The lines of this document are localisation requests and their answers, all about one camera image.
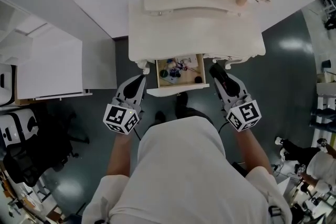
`black and white marker cube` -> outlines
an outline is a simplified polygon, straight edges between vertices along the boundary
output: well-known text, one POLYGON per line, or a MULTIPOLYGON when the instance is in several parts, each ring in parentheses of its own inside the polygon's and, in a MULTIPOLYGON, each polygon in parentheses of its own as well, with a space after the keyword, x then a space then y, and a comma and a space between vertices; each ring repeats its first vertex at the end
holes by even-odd
POLYGON ((112 104, 107 105, 103 123, 110 130, 129 134, 138 122, 139 117, 134 109, 127 109, 112 104))
POLYGON ((299 172, 299 173, 304 173, 305 170, 306 170, 306 166, 305 166, 304 164, 301 164, 301 165, 299 166, 298 172, 299 172))
POLYGON ((232 126, 239 132, 251 128, 261 119, 257 101, 253 100, 231 108, 226 119, 230 121, 232 126))

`cable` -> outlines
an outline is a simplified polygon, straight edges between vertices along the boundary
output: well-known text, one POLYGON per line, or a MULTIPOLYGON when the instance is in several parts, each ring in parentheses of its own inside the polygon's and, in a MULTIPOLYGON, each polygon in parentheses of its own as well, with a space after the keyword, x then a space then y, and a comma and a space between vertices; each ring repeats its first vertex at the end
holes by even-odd
POLYGON ((226 125, 226 124, 228 124, 229 122, 227 121, 227 122, 225 122, 220 128, 219 128, 219 131, 218 131, 218 133, 220 133, 221 132, 221 129, 226 125))
POLYGON ((299 178, 295 178, 295 177, 291 177, 291 176, 289 176, 289 175, 297 176, 296 174, 293 174, 293 173, 287 173, 287 175, 285 175, 285 174, 281 173, 281 170, 282 170, 282 168, 283 168, 284 165, 285 165, 284 163, 280 163, 280 164, 276 164, 276 165, 274 166, 274 170, 273 170, 273 172, 275 173, 274 176, 283 175, 283 176, 287 176, 287 177, 289 177, 290 179, 293 179, 293 180, 297 180, 297 181, 300 181, 300 180, 301 180, 301 179, 299 179, 299 178))
POLYGON ((135 131, 135 134, 138 137, 139 141, 141 141, 141 138, 139 137, 138 132, 136 131, 136 129, 134 128, 133 130, 135 131))

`open drawer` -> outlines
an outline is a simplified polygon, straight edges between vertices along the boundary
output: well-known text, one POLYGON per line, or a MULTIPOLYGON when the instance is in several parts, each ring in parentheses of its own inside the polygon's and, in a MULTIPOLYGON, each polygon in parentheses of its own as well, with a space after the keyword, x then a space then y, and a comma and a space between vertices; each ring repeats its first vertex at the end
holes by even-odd
POLYGON ((156 60, 155 64, 158 85, 147 90, 150 95, 164 97, 209 87, 205 82, 202 54, 156 60))

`drawer contents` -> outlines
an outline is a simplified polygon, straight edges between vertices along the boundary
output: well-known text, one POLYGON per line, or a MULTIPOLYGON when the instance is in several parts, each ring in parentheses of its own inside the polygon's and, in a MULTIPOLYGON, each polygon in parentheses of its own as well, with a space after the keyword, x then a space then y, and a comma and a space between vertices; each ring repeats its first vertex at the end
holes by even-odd
POLYGON ((157 60, 156 72, 159 88, 205 83, 201 54, 157 60))

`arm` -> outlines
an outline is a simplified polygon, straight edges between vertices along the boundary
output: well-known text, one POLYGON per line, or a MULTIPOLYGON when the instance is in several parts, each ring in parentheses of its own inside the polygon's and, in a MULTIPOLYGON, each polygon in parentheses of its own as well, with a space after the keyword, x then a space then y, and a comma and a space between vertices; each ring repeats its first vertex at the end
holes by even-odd
POLYGON ((124 175, 130 177, 131 135, 115 136, 107 175, 124 175))
POLYGON ((250 172, 253 168, 262 166, 269 174, 273 175, 268 157, 250 129, 240 133, 236 132, 236 137, 247 170, 250 172))
POLYGON ((313 187, 316 187, 318 180, 312 178, 310 175, 307 175, 306 173, 301 173, 301 177, 304 181, 306 181, 309 185, 312 185, 313 187))
POLYGON ((331 155, 334 159, 336 159, 336 150, 334 150, 334 148, 329 144, 326 145, 326 149, 328 151, 328 154, 331 155))

